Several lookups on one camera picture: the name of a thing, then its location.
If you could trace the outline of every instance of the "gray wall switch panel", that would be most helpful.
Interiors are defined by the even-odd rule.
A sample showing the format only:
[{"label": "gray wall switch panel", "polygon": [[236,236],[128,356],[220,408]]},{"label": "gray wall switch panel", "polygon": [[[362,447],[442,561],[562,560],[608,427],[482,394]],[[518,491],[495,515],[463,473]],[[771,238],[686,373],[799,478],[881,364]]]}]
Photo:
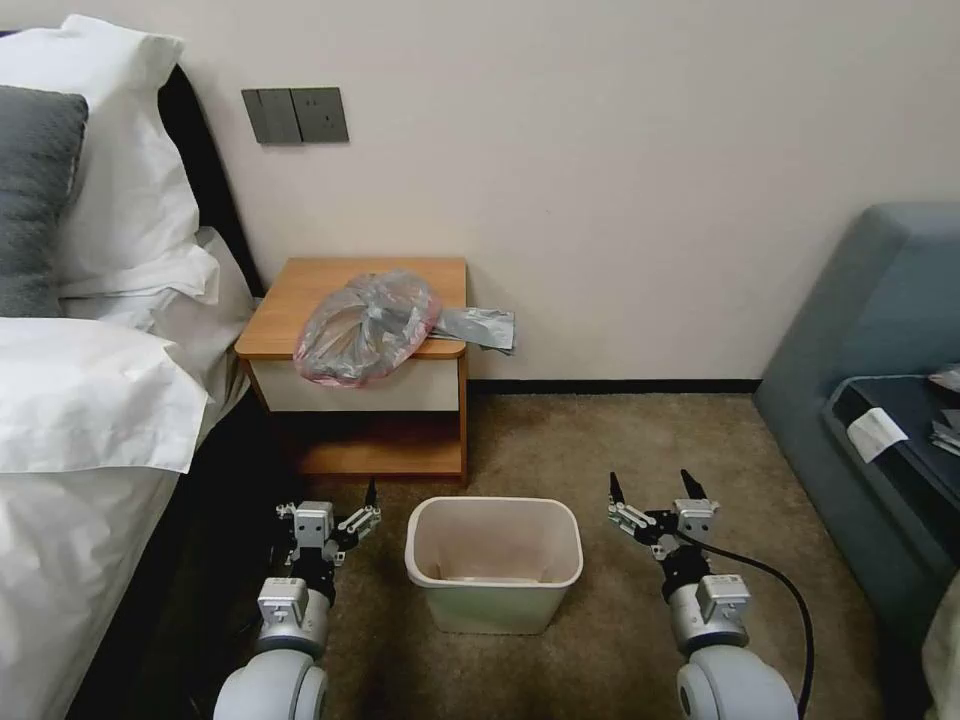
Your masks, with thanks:
[{"label": "gray wall switch panel", "polygon": [[294,88],[293,106],[304,142],[349,142],[340,88]]},{"label": "gray wall switch panel", "polygon": [[303,142],[289,90],[242,90],[241,94],[258,143]]}]

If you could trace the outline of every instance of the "blue sofa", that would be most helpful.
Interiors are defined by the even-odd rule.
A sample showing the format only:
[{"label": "blue sofa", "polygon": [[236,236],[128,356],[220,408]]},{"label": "blue sofa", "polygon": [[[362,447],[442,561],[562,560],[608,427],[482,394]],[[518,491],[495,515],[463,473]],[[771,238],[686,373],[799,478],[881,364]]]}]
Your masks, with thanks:
[{"label": "blue sofa", "polygon": [[[925,706],[919,650],[960,561],[960,462],[926,437],[953,401],[924,378],[956,362],[960,203],[877,205],[846,233],[754,396],[876,613],[896,717]],[[870,407],[909,439],[865,463],[846,427]]]}]

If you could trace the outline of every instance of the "wooden nightstand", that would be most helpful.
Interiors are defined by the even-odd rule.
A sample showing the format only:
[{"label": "wooden nightstand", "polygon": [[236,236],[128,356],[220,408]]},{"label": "wooden nightstand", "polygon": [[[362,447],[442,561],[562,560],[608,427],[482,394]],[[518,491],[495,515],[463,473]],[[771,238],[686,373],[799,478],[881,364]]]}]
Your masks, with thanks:
[{"label": "wooden nightstand", "polygon": [[463,258],[292,258],[236,343],[279,437],[307,476],[466,481],[467,355],[459,340],[426,340],[382,380],[326,387],[292,357],[317,304],[361,273],[402,268],[424,278],[444,307],[465,307]]}]

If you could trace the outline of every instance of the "black baseboard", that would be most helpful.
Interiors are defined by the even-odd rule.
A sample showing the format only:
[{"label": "black baseboard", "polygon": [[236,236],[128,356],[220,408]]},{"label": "black baseboard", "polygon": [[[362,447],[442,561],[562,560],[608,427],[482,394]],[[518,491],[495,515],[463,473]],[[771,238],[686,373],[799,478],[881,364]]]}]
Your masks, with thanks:
[{"label": "black baseboard", "polygon": [[477,395],[752,394],[759,380],[470,380]]}]

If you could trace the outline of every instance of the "gray pillow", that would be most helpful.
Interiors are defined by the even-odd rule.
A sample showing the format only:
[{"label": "gray pillow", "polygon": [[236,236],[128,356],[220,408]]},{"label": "gray pillow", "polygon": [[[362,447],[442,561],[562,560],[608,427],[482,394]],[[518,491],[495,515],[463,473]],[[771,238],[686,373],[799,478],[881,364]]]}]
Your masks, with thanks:
[{"label": "gray pillow", "polygon": [[0,85],[0,317],[59,317],[53,250],[83,144],[81,95]]}]

